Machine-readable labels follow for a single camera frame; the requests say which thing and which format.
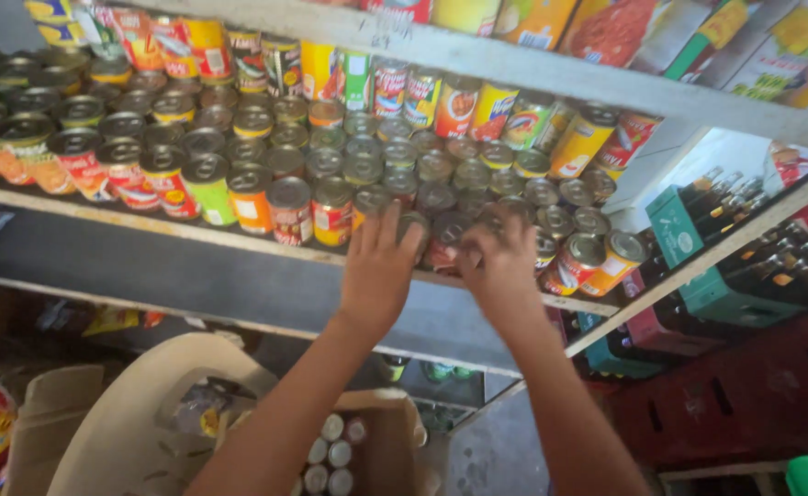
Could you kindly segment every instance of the hand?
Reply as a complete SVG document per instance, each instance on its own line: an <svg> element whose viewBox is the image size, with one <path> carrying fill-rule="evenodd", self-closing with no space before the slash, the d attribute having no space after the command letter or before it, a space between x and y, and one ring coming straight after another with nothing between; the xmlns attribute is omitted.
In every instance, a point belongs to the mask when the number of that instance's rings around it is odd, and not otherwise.
<svg viewBox="0 0 808 496"><path fill-rule="evenodd" d="M501 234L483 224L468 230L456 265L483 316L505 338L511 329L547 321L535 284L535 227L501 205L486 208L502 221Z"/></svg>
<svg viewBox="0 0 808 496"><path fill-rule="evenodd" d="M401 206L395 200L382 218L368 215L352 233L343 271L342 300L338 315L371 333L378 342L398 320L410 291L422 226L410 225L396 241Z"/></svg>

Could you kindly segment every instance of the white shelf board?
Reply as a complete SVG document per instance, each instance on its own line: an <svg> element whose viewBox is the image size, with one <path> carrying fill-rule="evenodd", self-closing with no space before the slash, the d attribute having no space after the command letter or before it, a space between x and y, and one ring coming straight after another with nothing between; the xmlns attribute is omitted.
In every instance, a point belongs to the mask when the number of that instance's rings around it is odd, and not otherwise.
<svg viewBox="0 0 808 496"><path fill-rule="evenodd" d="M94 205L82 205L73 199L65 199L64 197L37 196L28 192L16 191L12 187L0 188L0 203L21 209L46 212L47 214L66 215L139 231L154 232L193 241L210 242L259 254L276 255L328 265L346 265L346 257L341 254L333 254L314 248L288 246L260 237L204 228L175 220L161 220L143 214L103 209ZM417 281L441 284L443 286L465 287L462 279L458 277L441 276L424 270L415 270L413 278ZM548 306L565 310L590 311L607 317L619 310L618 306L607 303L607 299L591 301L587 297L585 299L573 299L542 293L542 301Z"/></svg>
<svg viewBox="0 0 808 496"><path fill-rule="evenodd" d="M161 11L228 23L493 79L523 88L601 101L668 118L740 130L808 147L808 111L711 88L595 65L555 53L401 23L303 0L131 0Z"/></svg>

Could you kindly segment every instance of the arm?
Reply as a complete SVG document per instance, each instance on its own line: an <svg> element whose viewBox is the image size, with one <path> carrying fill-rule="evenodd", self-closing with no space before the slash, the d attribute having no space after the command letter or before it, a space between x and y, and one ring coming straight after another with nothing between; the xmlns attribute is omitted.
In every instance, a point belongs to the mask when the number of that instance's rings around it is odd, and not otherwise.
<svg viewBox="0 0 808 496"><path fill-rule="evenodd" d="M581 383L535 287L535 228L498 206L503 234L475 227L457 260L527 382L556 494L648 494L636 463Z"/></svg>
<svg viewBox="0 0 808 496"><path fill-rule="evenodd" d="M251 417L214 454L186 491L288 494L312 442L346 383L398 320L410 289L421 227L395 240L400 204L354 231L340 309Z"/></svg>

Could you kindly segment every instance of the person's right hand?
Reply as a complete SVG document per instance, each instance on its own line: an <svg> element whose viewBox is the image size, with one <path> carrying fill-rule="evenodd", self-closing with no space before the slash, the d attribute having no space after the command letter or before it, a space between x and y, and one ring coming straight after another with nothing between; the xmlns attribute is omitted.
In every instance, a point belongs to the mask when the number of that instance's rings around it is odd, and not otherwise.
<svg viewBox="0 0 808 496"><path fill-rule="evenodd" d="M486 208L502 221L501 235L477 224L462 237L456 265L484 317L504 338L510 329L547 320L535 284L535 227L498 204Z"/></svg>

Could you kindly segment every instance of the canned fish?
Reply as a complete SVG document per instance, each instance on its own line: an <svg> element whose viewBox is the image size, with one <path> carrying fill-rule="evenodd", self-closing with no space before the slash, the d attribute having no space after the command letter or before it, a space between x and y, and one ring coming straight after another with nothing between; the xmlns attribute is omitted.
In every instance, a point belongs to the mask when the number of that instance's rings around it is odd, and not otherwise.
<svg viewBox="0 0 808 496"><path fill-rule="evenodd" d="M346 143L346 155L359 154L367 154L378 159L383 154L383 146L372 136L359 134Z"/></svg>
<svg viewBox="0 0 808 496"><path fill-rule="evenodd" d="M269 186L269 211L275 241L300 246L312 239L309 185L299 177L278 179Z"/></svg>
<svg viewBox="0 0 808 496"><path fill-rule="evenodd" d="M376 134L376 129L379 127L379 121L367 112L347 112L346 117L343 119L343 129L349 136L358 134L366 134L373 136Z"/></svg>
<svg viewBox="0 0 808 496"><path fill-rule="evenodd" d="M395 138L409 140L413 134L413 126L404 118L385 118L379 122L376 129L376 136L382 141L391 141Z"/></svg>
<svg viewBox="0 0 808 496"><path fill-rule="evenodd" d="M519 215L527 224L535 222L535 207L522 197L500 197L498 204Z"/></svg>
<svg viewBox="0 0 808 496"><path fill-rule="evenodd" d="M181 148L190 156L220 153L226 145L221 131L204 127L187 132L180 140Z"/></svg>
<svg viewBox="0 0 808 496"><path fill-rule="evenodd" d="M263 163L273 172L273 177L306 177L306 159L303 152L290 145L277 145L263 153Z"/></svg>
<svg viewBox="0 0 808 496"><path fill-rule="evenodd" d="M594 192L594 205L599 207L606 203L616 193L618 186L609 174L599 169L589 169L582 172L580 179L585 182L587 189Z"/></svg>
<svg viewBox="0 0 808 496"><path fill-rule="evenodd" d="M153 123L144 130L144 143L147 148L177 145L184 134L180 123Z"/></svg>
<svg viewBox="0 0 808 496"><path fill-rule="evenodd" d="M386 169L383 174L383 186L389 190L392 197L401 202L404 209L412 209L416 201L416 175L407 169Z"/></svg>
<svg viewBox="0 0 808 496"><path fill-rule="evenodd" d="M227 143L223 154L233 167L248 163L258 163L266 152L266 145L261 140L252 140L236 136Z"/></svg>
<svg viewBox="0 0 808 496"><path fill-rule="evenodd" d="M401 113L410 64L382 56L373 58L373 115L388 118Z"/></svg>
<svg viewBox="0 0 808 496"><path fill-rule="evenodd" d="M30 17L45 22L73 20L73 10L68 0L25 0L24 8Z"/></svg>
<svg viewBox="0 0 808 496"><path fill-rule="evenodd" d="M315 183L322 177L342 174L343 156L330 148L314 148L306 156L306 178Z"/></svg>
<svg viewBox="0 0 808 496"><path fill-rule="evenodd" d="M514 159L514 172L524 179L544 177L551 170L548 155L538 150L524 150Z"/></svg>
<svg viewBox="0 0 808 496"><path fill-rule="evenodd" d="M371 155L349 155L343 161L343 177L355 186L376 185L383 177L383 164Z"/></svg>
<svg viewBox="0 0 808 496"><path fill-rule="evenodd" d="M214 105L233 108L236 107L237 102L236 90L225 85L205 86L199 93L199 106L202 108L214 107Z"/></svg>
<svg viewBox="0 0 808 496"><path fill-rule="evenodd" d="M502 141L513 150L528 150L539 141L548 123L554 97L537 91L522 91L505 122Z"/></svg>
<svg viewBox="0 0 808 496"><path fill-rule="evenodd" d="M193 129L217 129L226 133L233 125L233 111L222 105L202 107L192 119Z"/></svg>
<svg viewBox="0 0 808 496"><path fill-rule="evenodd" d="M416 193L416 210L428 219L456 208L456 190L442 183L423 183Z"/></svg>
<svg viewBox="0 0 808 496"><path fill-rule="evenodd" d="M79 93L82 83L77 73L64 67L52 65L38 72L31 73L28 84L34 87L55 88L64 96L74 96Z"/></svg>
<svg viewBox="0 0 808 496"><path fill-rule="evenodd" d="M129 209L153 212L159 209L159 197L140 169L140 144L131 138L118 138L101 144L95 158L123 203Z"/></svg>
<svg viewBox="0 0 808 496"><path fill-rule="evenodd" d="M232 55L220 21L186 18L184 33L203 82L232 77Z"/></svg>
<svg viewBox="0 0 808 496"><path fill-rule="evenodd" d="M303 148L309 144L309 131L296 123L278 123L270 133L269 141L275 147L288 145Z"/></svg>
<svg viewBox="0 0 808 496"><path fill-rule="evenodd" d="M514 163L514 152L501 141L482 143L480 157L491 169L508 169Z"/></svg>
<svg viewBox="0 0 808 496"><path fill-rule="evenodd" d="M585 105L566 128L551 156L555 177L578 177L616 128L618 113L608 107Z"/></svg>
<svg viewBox="0 0 808 496"><path fill-rule="evenodd" d="M303 96L306 100L330 100L337 96L337 53L333 45L300 40Z"/></svg>
<svg viewBox="0 0 808 496"><path fill-rule="evenodd" d="M554 237L541 227L535 229L535 276L539 277L542 272L551 265L557 255L557 241Z"/></svg>
<svg viewBox="0 0 808 496"><path fill-rule="evenodd" d="M435 181L447 184L456 166L445 152L432 150L419 157L417 170L420 181Z"/></svg>
<svg viewBox="0 0 808 496"><path fill-rule="evenodd" d="M260 31L245 28L230 28L230 47L236 60L236 85L243 93L265 93L269 80L263 64L260 48Z"/></svg>
<svg viewBox="0 0 808 496"><path fill-rule="evenodd" d="M410 141L395 139L383 145L386 167L413 170L418 155L419 152L410 144Z"/></svg>
<svg viewBox="0 0 808 496"><path fill-rule="evenodd" d="M543 153L551 153L564 135L566 128L578 113L578 101L571 98L557 98L551 105L548 123L533 147Z"/></svg>
<svg viewBox="0 0 808 496"><path fill-rule="evenodd" d="M361 10L396 21L427 24L432 17L432 0L361 0Z"/></svg>
<svg viewBox="0 0 808 496"><path fill-rule="evenodd" d="M443 140L430 130L418 130L415 132L410 137L410 144L416 147L416 151L420 153L425 153L429 150L443 150Z"/></svg>
<svg viewBox="0 0 808 496"><path fill-rule="evenodd" d="M404 93L404 119L414 129L428 129L435 122L441 96L443 72L429 67L413 67Z"/></svg>
<svg viewBox="0 0 808 496"><path fill-rule="evenodd" d="M273 230L266 197L272 183L273 172L265 167L233 168L227 175L227 190L242 231L266 234Z"/></svg>
<svg viewBox="0 0 808 496"><path fill-rule="evenodd" d="M26 86L28 76L40 69L40 62L26 56L11 56L0 62L0 85Z"/></svg>
<svg viewBox="0 0 808 496"><path fill-rule="evenodd" d="M557 205L540 207L536 213L539 227L548 232L557 241L561 241L575 230L572 216Z"/></svg>
<svg viewBox="0 0 808 496"><path fill-rule="evenodd" d="M342 127L346 108L336 100L313 100L309 104L309 124Z"/></svg>
<svg viewBox="0 0 808 496"><path fill-rule="evenodd" d="M606 235L612 229L609 218L593 207L581 207L572 215L576 232L589 234L597 239Z"/></svg>
<svg viewBox="0 0 808 496"><path fill-rule="evenodd" d="M88 96L94 96L101 99L105 104L115 101L119 96L122 96L123 90L117 85L110 85L107 83L93 83L86 93Z"/></svg>
<svg viewBox="0 0 808 496"><path fill-rule="evenodd" d="M337 152L343 152L345 146L346 132L339 127L312 128L309 135L309 147L311 150L330 148Z"/></svg>
<svg viewBox="0 0 808 496"><path fill-rule="evenodd" d="M78 22L66 21L59 24L35 20L37 31L53 47L82 47L88 41Z"/></svg>
<svg viewBox="0 0 808 496"><path fill-rule="evenodd" d="M90 128L62 130L46 142L49 152L55 154L58 165L71 177L83 197L89 201L112 201L117 194L95 158L99 145L101 135Z"/></svg>
<svg viewBox="0 0 808 496"><path fill-rule="evenodd" d="M161 123L189 123L196 117L196 104L183 93L166 93L153 101L153 117Z"/></svg>
<svg viewBox="0 0 808 496"><path fill-rule="evenodd" d="M594 192L581 179L567 179L560 183L560 197L564 209L575 212L580 207L594 205Z"/></svg>
<svg viewBox="0 0 808 496"><path fill-rule="evenodd" d="M391 204L392 194L386 186L361 186L354 194L352 230L358 229L368 215L379 215Z"/></svg>
<svg viewBox="0 0 808 496"><path fill-rule="evenodd" d="M269 78L271 96L303 94L303 74L300 68L300 42L296 39L263 34L260 41L263 65Z"/></svg>
<svg viewBox="0 0 808 496"><path fill-rule="evenodd" d="M400 244L400 242L404 240L404 236L407 235L407 231L410 231L410 226L413 224L419 224L419 226L422 227L422 236L420 237L419 244L416 246L416 257L414 260L414 265L416 265L422 260L422 254L425 254L425 249L429 246L429 238L432 236L432 225L429 224L429 221L425 220L425 217L419 212L411 210L402 213L401 217L398 218L398 232L395 233L395 242Z"/></svg>
<svg viewBox="0 0 808 496"><path fill-rule="evenodd" d="M139 116L146 117L153 110L153 100L155 98L156 95L150 92L135 90L123 93L113 101L111 106L117 112L134 112Z"/></svg>
<svg viewBox="0 0 808 496"><path fill-rule="evenodd" d="M159 43L153 39L150 16L142 9L112 7L110 12L117 39L135 71L165 69Z"/></svg>
<svg viewBox="0 0 808 496"><path fill-rule="evenodd" d="M165 93L179 91L191 98L196 98L202 92L202 83L196 78L172 79L165 85Z"/></svg>
<svg viewBox="0 0 808 496"><path fill-rule="evenodd" d="M265 110L273 109L273 99L268 93L243 93L239 96L239 110L248 107L260 107Z"/></svg>
<svg viewBox="0 0 808 496"><path fill-rule="evenodd" d="M315 239L341 246L352 236L352 186L340 177L323 177L312 196Z"/></svg>
<svg viewBox="0 0 808 496"><path fill-rule="evenodd" d="M560 201L560 190L544 177L534 177L527 181L523 197L537 208L556 205Z"/></svg>
<svg viewBox="0 0 808 496"><path fill-rule="evenodd" d="M605 238L606 261L584 281L578 290L592 297L603 297L618 286L640 264L649 258L649 247L638 235L609 231Z"/></svg>
<svg viewBox="0 0 808 496"><path fill-rule="evenodd" d="M513 86L485 81L468 125L468 136L475 141L498 140L517 95L518 89Z"/></svg>
<svg viewBox="0 0 808 496"><path fill-rule="evenodd" d="M178 147L158 146L141 154L140 169L153 187L159 204L173 219L195 219L200 206L187 192L181 168L186 155Z"/></svg>
<svg viewBox="0 0 808 496"><path fill-rule="evenodd" d="M370 55L340 50L337 56L337 98L346 110L370 112L373 103L373 72Z"/></svg>
<svg viewBox="0 0 808 496"><path fill-rule="evenodd" d="M483 213L483 208L493 203L493 195L481 190L460 190L459 201L456 202L456 210L462 212L471 219L477 219Z"/></svg>
<svg viewBox="0 0 808 496"><path fill-rule="evenodd" d="M240 138L265 138L273 130L273 115L262 107L239 108L233 118L233 132Z"/></svg>
<svg viewBox="0 0 808 496"><path fill-rule="evenodd" d="M499 197L520 196L527 187L527 182L511 169L499 169L493 171L489 179L489 190Z"/></svg>
<svg viewBox="0 0 808 496"><path fill-rule="evenodd" d="M576 233L569 236L554 258L540 284L553 295L568 297L597 271L606 260L603 244L594 237Z"/></svg>
<svg viewBox="0 0 808 496"><path fill-rule="evenodd" d="M94 96L72 96L60 102L52 115L65 129L96 127L104 118L104 102Z"/></svg>
<svg viewBox="0 0 808 496"><path fill-rule="evenodd" d="M444 212L432 223L432 239L422 261L435 272L456 276L456 256L460 252L462 235L474 221L462 212Z"/></svg>
<svg viewBox="0 0 808 496"><path fill-rule="evenodd" d="M60 101L61 94L54 88L27 88L9 97L9 110L13 114L49 114Z"/></svg>
<svg viewBox="0 0 808 496"><path fill-rule="evenodd" d="M454 173L454 186L461 190L486 191L492 170L476 159L463 161Z"/></svg>
<svg viewBox="0 0 808 496"><path fill-rule="evenodd" d="M113 60L97 58L90 65L89 77L97 83L126 87L132 77L132 66L123 57Z"/></svg>
<svg viewBox="0 0 808 496"><path fill-rule="evenodd" d="M181 170L187 190L202 208L202 218L213 226L230 226L237 220L227 191L229 173L230 163L214 153L191 156Z"/></svg>
<svg viewBox="0 0 808 496"><path fill-rule="evenodd" d="M447 151L461 161L481 156L480 146L467 136L457 136L447 140Z"/></svg>
<svg viewBox="0 0 808 496"><path fill-rule="evenodd" d="M600 147L596 160L608 164L611 169L626 168L630 159L652 137L662 120L664 119L637 112L623 112L618 119L616 131Z"/></svg>
<svg viewBox="0 0 808 496"><path fill-rule="evenodd" d="M309 105L299 96L285 96L273 103L273 114L278 123L306 125Z"/></svg>
<svg viewBox="0 0 808 496"><path fill-rule="evenodd" d="M186 41L184 20L180 17L157 14L150 25L153 37L159 42L165 72L172 78L199 76L196 61Z"/></svg>

